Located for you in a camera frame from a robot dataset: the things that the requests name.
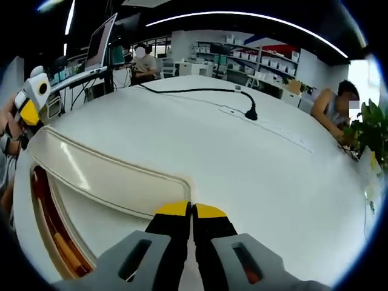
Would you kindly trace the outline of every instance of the white wall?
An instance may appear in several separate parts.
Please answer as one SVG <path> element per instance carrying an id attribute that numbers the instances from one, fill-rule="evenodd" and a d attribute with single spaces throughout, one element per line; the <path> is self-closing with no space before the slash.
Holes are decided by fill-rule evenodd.
<path id="1" fill-rule="evenodd" d="M 296 79 L 303 83 L 316 87 L 318 90 L 324 88 L 326 83 L 327 66 L 315 55 L 307 50 L 301 49 L 299 64 L 296 70 Z"/>
<path id="2" fill-rule="evenodd" d="M 328 67 L 326 76 L 326 86 L 333 92 L 338 91 L 338 84 L 343 80 L 348 79 L 349 65 L 334 65 Z"/>
<path id="3" fill-rule="evenodd" d="M 8 65 L 0 84 L 0 108 L 12 94 L 22 89 L 24 83 L 24 59 L 16 57 Z"/>

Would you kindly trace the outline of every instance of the desk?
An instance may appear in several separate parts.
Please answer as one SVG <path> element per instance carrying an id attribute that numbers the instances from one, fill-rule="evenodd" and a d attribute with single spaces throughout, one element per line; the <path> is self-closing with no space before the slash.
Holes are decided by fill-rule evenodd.
<path id="1" fill-rule="evenodd" d="M 179 64 L 180 76 L 198 75 L 211 77 L 213 75 L 213 64 L 193 64 L 191 62 L 175 62 L 175 64 Z"/>
<path id="2" fill-rule="evenodd" d="M 268 85 L 271 85 L 272 87 L 276 87 L 278 89 L 277 94 L 274 94 L 274 95 L 270 94 L 271 96 L 281 99 L 282 101 L 284 101 L 285 103 L 291 106 L 299 107 L 299 104 L 301 102 L 301 95 L 297 95 L 295 93 L 288 91 L 287 87 L 282 83 L 272 82 L 266 79 L 261 79 L 257 76 L 248 75 L 246 86 L 252 88 L 255 82 L 257 82 L 260 91 L 262 91 L 260 84 L 268 84 Z"/>
<path id="3" fill-rule="evenodd" d="M 147 86 L 235 88 L 202 76 L 157 80 Z M 53 126 L 106 155 L 188 177 L 195 186 L 193 202 L 225 211 L 237 232 L 251 234 L 280 255 L 291 274 L 333 285 L 365 244 L 364 196 L 353 161 L 311 116 L 279 99 L 242 89 L 255 100 L 260 118 L 308 140 L 314 152 L 201 102 L 248 110 L 250 100 L 234 93 L 188 92 L 176 98 L 130 87 L 69 112 Z M 27 158 L 20 156 L 16 174 L 16 230 L 22 249 L 38 270 L 44 270 L 49 264 L 45 265 L 47 256 L 37 252 L 42 245 L 34 235 L 31 196 L 25 189 Z M 61 196 L 79 235 L 96 256 L 133 229 L 146 226 L 69 189 L 63 188 Z"/>
<path id="4" fill-rule="evenodd" d="M 117 88 L 123 88 L 127 87 L 130 84 L 130 75 L 128 73 L 129 69 L 120 69 L 120 70 L 114 70 L 113 71 L 113 82 L 116 84 Z M 75 99 L 78 94 L 80 96 L 76 100 L 73 106 L 73 110 L 80 108 L 84 104 L 84 98 L 85 98 L 85 93 L 83 92 L 84 87 L 85 88 L 90 88 L 93 85 L 98 85 L 103 83 L 103 79 L 95 79 L 94 81 L 91 81 L 89 83 L 85 83 L 82 85 L 78 85 L 74 88 L 66 87 L 60 91 L 60 95 L 62 98 L 62 102 L 65 104 L 65 111 L 69 112 L 72 106 L 72 95 L 73 99 Z"/>

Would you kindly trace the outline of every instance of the man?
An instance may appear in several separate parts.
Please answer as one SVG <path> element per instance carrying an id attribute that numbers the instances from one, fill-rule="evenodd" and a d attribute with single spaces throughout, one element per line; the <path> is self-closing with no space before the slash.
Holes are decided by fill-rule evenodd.
<path id="1" fill-rule="evenodd" d="M 344 80 L 338 86 L 338 93 L 325 89 L 315 100 L 311 115 L 318 120 L 340 143 L 346 143 L 343 128 L 350 124 L 349 103 L 359 101 L 356 87 Z"/>
<path id="2" fill-rule="evenodd" d="M 138 44 L 135 47 L 136 56 L 135 68 L 132 71 L 131 85 L 137 85 L 144 82 L 155 80 L 157 71 L 156 59 L 150 55 L 152 48 L 145 44 Z"/>

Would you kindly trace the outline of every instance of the ceiling light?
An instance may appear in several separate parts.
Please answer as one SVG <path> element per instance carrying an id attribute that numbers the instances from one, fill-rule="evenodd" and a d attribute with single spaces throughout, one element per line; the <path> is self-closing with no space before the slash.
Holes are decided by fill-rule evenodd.
<path id="1" fill-rule="evenodd" d="M 63 0 L 46 0 L 39 7 L 37 11 L 39 12 L 48 12 L 51 8 L 53 8 L 56 4 L 63 2 Z"/>
<path id="2" fill-rule="evenodd" d="M 161 4 L 169 2 L 171 0 L 125 0 L 123 6 L 140 6 L 147 8 L 155 8 Z"/>
<path id="3" fill-rule="evenodd" d="M 320 41 L 324 42 L 325 44 L 327 44 L 328 46 L 330 46 L 331 48 L 336 50 L 343 57 L 348 58 L 348 56 L 343 51 L 341 51 L 338 47 L 336 47 L 335 45 L 333 45 L 331 42 L 327 41 L 323 37 L 317 35 L 316 33 L 311 32 L 310 30 L 307 30 L 307 29 L 305 29 L 305 28 L 303 28 L 301 26 L 298 26 L 298 25 L 296 25 L 294 23 L 291 23 L 291 22 L 288 22 L 288 21 L 285 21 L 285 20 L 282 20 L 282 19 L 274 18 L 274 17 L 267 16 L 267 15 L 256 14 L 256 13 L 234 12 L 234 11 L 209 11 L 209 12 L 189 13 L 189 14 L 178 15 L 178 16 L 162 19 L 162 20 L 159 20 L 159 21 L 155 21 L 155 22 L 147 24 L 146 27 L 149 27 L 149 26 L 152 26 L 152 25 L 155 25 L 155 24 L 159 24 L 159 23 L 162 23 L 162 22 L 166 22 L 166 21 L 169 21 L 169 20 L 185 18 L 185 17 L 189 17 L 189 16 L 212 15 L 212 14 L 229 14 L 229 15 L 254 16 L 254 17 L 259 17 L 259 18 L 264 18 L 264 19 L 276 21 L 276 22 L 279 22 L 279 23 L 291 26 L 293 28 L 296 28 L 298 30 L 301 30 L 303 32 L 306 32 L 306 33 L 308 33 L 311 36 L 314 36 L 315 38 L 319 39 Z"/>
<path id="4" fill-rule="evenodd" d="M 69 16 L 67 18 L 67 23 L 66 23 L 65 35 L 69 34 L 70 26 L 71 26 L 72 21 L 73 21 L 74 4 L 75 4 L 75 0 L 73 0 L 72 6 L 70 7 Z"/>

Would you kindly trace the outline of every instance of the black cable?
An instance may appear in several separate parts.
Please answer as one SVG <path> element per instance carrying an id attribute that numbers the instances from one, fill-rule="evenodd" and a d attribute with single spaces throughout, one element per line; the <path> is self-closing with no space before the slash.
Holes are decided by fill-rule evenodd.
<path id="1" fill-rule="evenodd" d="M 66 108 L 66 88 L 65 88 L 65 96 L 63 98 L 63 109 Z"/>
<path id="2" fill-rule="evenodd" d="M 353 155 L 351 149 L 345 148 L 345 147 L 344 147 L 342 144 L 340 144 L 339 142 L 338 142 L 338 148 L 342 149 L 342 150 L 345 152 L 345 154 L 347 154 L 348 156 L 350 156 L 350 157 L 352 158 L 352 160 L 358 162 L 358 158 L 357 158 L 356 156 Z"/>
<path id="3" fill-rule="evenodd" d="M 93 87 L 93 85 L 95 84 L 96 80 L 97 80 L 97 79 L 94 79 L 94 81 L 93 81 L 93 83 L 92 83 L 92 85 L 91 85 L 90 87 Z M 85 95 L 86 95 L 85 89 L 86 89 L 86 86 L 88 86 L 90 82 L 91 82 L 91 81 L 89 81 L 88 83 L 86 83 L 85 86 L 82 85 L 82 90 L 78 93 L 77 97 L 76 97 L 76 98 L 74 99 L 74 101 L 72 102 L 72 106 L 71 106 L 71 108 L 70 108 L 70 111 L 73 110 L 73 106 L 74 106 L 75 102 L 77 102 L 77 99 L 78 99 L 79 96 L 81 95 L 82 91 L 83 91 L 83 92 L 85 93 Z"/>
<path id="4" fill-rule="evenodd" d="M 73 97 L 74 97 L 73 89 L 74 89 L 74 88 L 72 88 L 72 104 L 73 104 Z"/>
<path id="5" fill-rule="evenodd" d="M 19 144 L 18 144 L 18 150 L 16 151 L 16 158 L 15 158 L 15 174 L 16 174 L 16 165 L 18 163 L 18 158 L 19 158 L 19 151 L 20 151 L 20 146 L 22 144 L 22 138 L 24 136 L 24 133 L 25 133 L 25 129 L 23 129 L 22 133 L 19 135 L 19 137 L 16 139 L 17 141 L 19 141 Z"/>
<path id="6" fill-rule="evenodd" d="M 216 92 L 229 92 L 229 93 L 241 93 L 245 96 L 247 96 L 250 99 L 250 102 L 252 102 L 251 108 L 245 113 L 245 117 L 250 120 L 257 120 L 257 112 L 256 112 L 256 103 L 255 100 L 246 92 L 243 91 L 236 91 L 231 89 L 218 89 L 218 88 L 197 88 L 197 89 L 187 89 L 187 90 L 169 90 L 169 91 L 156 91 L 154 89 L 148 88 L 142 84 L 139 84 L 140 87 L 143 87 L 147 89 L 148 91 L 151 91 L 153 93 L 158 94 L 166 94 L 166 93 L 186 93 L 186 92 L 197 92 L 197 91 L 216 91 Z"/>
<path id="7" fill-rule="evenodd" d="M 129 71 L 128 71 L 128 68 L 125 68 L 127 70 L 127 73 L 125 74 L 125 80 L 124 80 L 124 85 L 123 85 L 123 88 L 125 88 L 125 84 L 127 82 L 127 78 L 128 78 L 128 75 L 129 75 Z"/>

